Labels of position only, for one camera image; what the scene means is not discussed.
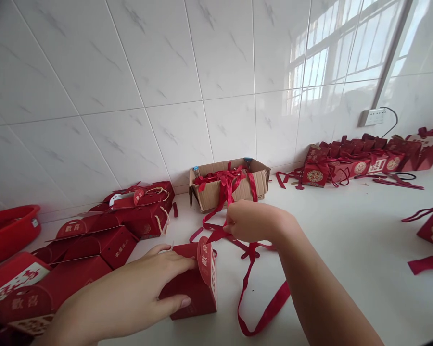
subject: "white countertop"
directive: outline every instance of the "white countertop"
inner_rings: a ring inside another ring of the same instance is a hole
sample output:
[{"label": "white countertop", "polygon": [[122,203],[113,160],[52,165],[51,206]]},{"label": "white countertop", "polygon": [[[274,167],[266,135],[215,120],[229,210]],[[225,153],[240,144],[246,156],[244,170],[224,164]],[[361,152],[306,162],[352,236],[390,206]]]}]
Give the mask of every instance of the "white countertop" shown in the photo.
[{"label": "white countertop", "polygon": [[[433,207],[433,168],[415,175],[412,183],[424,186],[424,191],[377,184],[370,178],[352,180],[349,186],[337,189],[330,184],[326,188],[305,186],[303,191],[296,190],[291,179],[284,190],[272,176],[269,192],[260,201],[297,217],[330,270],[389,346],[419,346],[433,339],[433,271],[414,276],[407,265],[433,255],[433,245],[416,237],[426,218],[401,222],[419,209]],[[160,243],[186,243],[202,225],[203,215],[196,210],[195,200],[192,208],[187,194],[176,196],[175,202],[179,217],[171,218],[167,236],[139,242],[129,261]],[[225,213],[211,222],[223,224]],[[66,221],[43,224],[42,233],[26,250],[43,246]],[[217,313],[175,322],[166,319],[146,331],[100,345],[308,345],[290,299],[260,334],[251,338],[242,334],[237,303],[249,260],[242,260],[243,251],[224,239],[213,246],[218,251]],[[251,330],[285,280],[277,254],[258,251],[261,256],[241,305]]]}]

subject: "white rope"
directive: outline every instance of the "white rope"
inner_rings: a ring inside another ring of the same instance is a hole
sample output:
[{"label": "white rope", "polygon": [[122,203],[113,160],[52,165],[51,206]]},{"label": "white rope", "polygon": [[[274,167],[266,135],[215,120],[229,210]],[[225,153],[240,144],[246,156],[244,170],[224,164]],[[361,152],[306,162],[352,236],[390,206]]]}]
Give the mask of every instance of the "white rope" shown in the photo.
[{"label": "white rope", "polygon": [[159,217],[157,215],[155,215],[155,218],[157,219],[157,224],[159,225],[160,234],[166,235],[167,234],[168,225],[170,225],[170,216],[168,216],[167,211],[163,207],[160,207],[160,209],[162,209],[162,211],[165,213],[165,215],[167,215],[167,221],[166,221],[167,226],[165,226],[165,228],[162,229],[162,227],[160,226],[160,219],[159,219]]},{"label": "white rope", "polygon": [[159,190],[159,192],[157,192],[157,194],[160,194],[162,191],[164,191],[164,192],[167,193],[167,198],[164,199],[164,202],[165,202],[165,201],[170,197],[169,192],[168,192],[167,190],[161,188],[161,187],[155,187],[155,188],[153,188],[153,189],[151,189],[151,190],[146,191],[146,193],[148,193],[148,192],[150,192],[150,191],[154,191],[154,190]]}]

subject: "wall socket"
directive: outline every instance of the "wall socket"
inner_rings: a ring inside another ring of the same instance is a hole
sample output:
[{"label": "wall socket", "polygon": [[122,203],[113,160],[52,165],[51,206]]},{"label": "wall socket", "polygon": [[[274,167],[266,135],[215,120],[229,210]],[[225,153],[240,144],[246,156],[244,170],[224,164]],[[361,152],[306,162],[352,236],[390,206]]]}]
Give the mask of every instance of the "wall socket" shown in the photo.
[{"label": "wall socket", "polygon": [[386,115],[386,108],[377,108],[373,110],[365,110],[361,113],[359,126],[371,126],[382,124]]}]

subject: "fingernail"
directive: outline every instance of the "fingernail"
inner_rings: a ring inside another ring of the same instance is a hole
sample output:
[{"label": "fingernail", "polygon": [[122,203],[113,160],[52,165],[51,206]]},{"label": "fingernail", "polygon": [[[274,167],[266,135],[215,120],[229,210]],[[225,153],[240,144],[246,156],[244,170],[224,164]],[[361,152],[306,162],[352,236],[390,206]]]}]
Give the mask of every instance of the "fingernail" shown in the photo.
[{"label": "fingernail", "polygon": [[180,307],[180,309],[189,306],[190,303],[191,303],[191,298],[189,298],[189,297],[184,298],[183,301],[181,302],[181,307]]}]

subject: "white tile wall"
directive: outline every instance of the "white tile wall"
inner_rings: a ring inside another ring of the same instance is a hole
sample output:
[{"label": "white tile wall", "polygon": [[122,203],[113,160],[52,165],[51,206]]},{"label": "white tile wall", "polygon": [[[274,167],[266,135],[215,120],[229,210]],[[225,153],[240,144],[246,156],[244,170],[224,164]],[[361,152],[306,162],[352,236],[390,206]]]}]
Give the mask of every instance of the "white tile wall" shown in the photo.
[{"label": "white tile wall", "polygon": [[296,167],[357,127],[379,83],[393,133],[433,126],[433,0],[0,1],[0,210],[45,220],[113,189],[252,156]]}]

